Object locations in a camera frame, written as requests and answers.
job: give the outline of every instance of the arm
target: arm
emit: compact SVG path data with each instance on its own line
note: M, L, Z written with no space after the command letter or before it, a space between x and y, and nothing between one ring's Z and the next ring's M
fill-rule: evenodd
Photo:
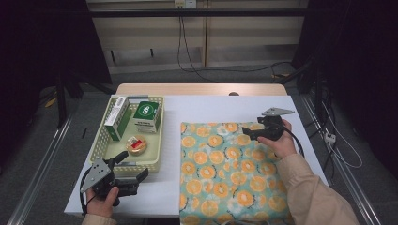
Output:
M118 187L113 187L109 191L106 200L103 201L95 196L93 189L89 189L85 194L88 200L87 215L83 220L82 225L115 225L116 221L111 219L113 213L113 204L119 192Z
M283 120L291 129L290 123ZM287 188L287 204L296 224L359 224L351 205L336 191L323 184L307 161L297 154L293 139L284 132L276 142L259 137L282 160L278 173Z

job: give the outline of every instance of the gray floor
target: gray floor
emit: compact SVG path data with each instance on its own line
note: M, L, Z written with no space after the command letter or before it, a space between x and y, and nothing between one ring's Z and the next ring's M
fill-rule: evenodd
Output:
M236 62L241 62L240 66L217 67L217 69L249 70L264 68L265 65L269 65L248 65L247 62L239 61L239 59L237 59ZM181 69L158 70L161 68L178 67L178 65L172 63L167 67L159 66L157 69L153 69L153 66L149 64L152 71L148 72L146 70L151 69L138 67L136 71L131 73L128 73L129 70L126 68L131 67L129 66L129 60L124 64L118 63L120 67L123 67L121 69L126 70L123 73L112 75L114 83L112 85L107 85L111 88L117 88L120 83L137 82L210 83L209 80L204 80L200 76L218 83L275 82L274 79L271 78L271 69L262 69L253 72L202 70L199 71L199 76L196 73L185 72ZM293 69L288 65L279 65L274 68L275 73L288 73L291 71L293 71ZM290 82L285 87L296 104L298 115L302 123L304 125L311 123L312 118L302 101L303 97L310 99L311 95L299 95L294 82ZM65 134L64 141L60 143L59 149L54 155L54 160L52 164L49 165L49 171L43 175L44 181L40 185L36 199L32 205L27 205L27 211L29 213L27 217L22 219L25 224L80 224L82 221L80 217L68 216L64 214L63 211L74 185L78 182L76 179L78 178L91 143L94 140L98 124L109 99L109 96L89 85L82 84L82 88L84 89L84 96L82 99L67 98L69 113L74 112L73 109L76 109L75 114L70 122L68 132ZM46 92L49 91L51 91L51 88L43 90L42 94L45 95ZM398 221L398 214L396 214L398 210L397 180L374 157L367 142L356 134L349 118L345 117L344 110L340 109L337 101L334 101L333 109L336 114L336 126L338 130L348 142L357 149L363 160L361 168L350 169L350 171L355 175L363 192L369 199L377 216L380 218L380 223L395 224L396 221ZM51 140L56 132L57 118L56 104L50 108L45 108L43 105L40 105L34 116L32 125L26 128L26 135L21 139L16 154L12 156L9 164L0 177L0 224L6 224L8 222L24 193L28 195L32 194L27 188L32 177L35 175L36 169L40 165L41 159L51 144ZM314 125L307 127L307 133L309 135L315 131L316 128ZM313 136L311 142L321 165L323 165L326 161L328 152L320 136ZM358 164L358 157L353 153L352 149L344 143L340 136L338 136L338 147L347 162ZM330 180L331 187L351 203L360 224L367 224L366 219L357 207L357 203L352 197L339 171L335 169L335 173L332 177L332 166L329 164L325 170L325 175ZM119 218L118 221L120 224L145 223L145 220L142 218Z

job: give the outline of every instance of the cardboard box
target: cardboard box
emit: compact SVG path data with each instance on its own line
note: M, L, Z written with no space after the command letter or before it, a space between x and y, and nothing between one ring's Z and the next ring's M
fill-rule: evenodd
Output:
M139 132L156 133L161 123L161 109L157 102L141 101L132 117Z
M108 118L105 127L111 135L112 140L120 141L131 118L132 110L127 97L118 97Z

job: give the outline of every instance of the table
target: table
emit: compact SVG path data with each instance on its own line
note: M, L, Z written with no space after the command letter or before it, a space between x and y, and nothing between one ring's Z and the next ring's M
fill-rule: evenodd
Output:
M240 96L228 96L231 92ZM117 89L119 95L163 95L164 121L161 146L161 168L140 185L138 194L123 197L114 209L116 215L143 218L176 218L179 216L179 145L181 122L248 122L270 108L297 111L290 96L280 84L232 83L126 83ZM314 173L326 182L305 129L296 113L284 115L293 125ZM90 165L82 168L80 179ZM79 216L79 187L70 196L65 213Z

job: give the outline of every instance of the orange flower pattern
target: orange flower pattern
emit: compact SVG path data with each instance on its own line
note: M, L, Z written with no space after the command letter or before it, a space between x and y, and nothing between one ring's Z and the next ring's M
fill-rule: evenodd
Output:
M182 123L180 221L292 224L286 189L272 149L251 141L242 127L258 123Z

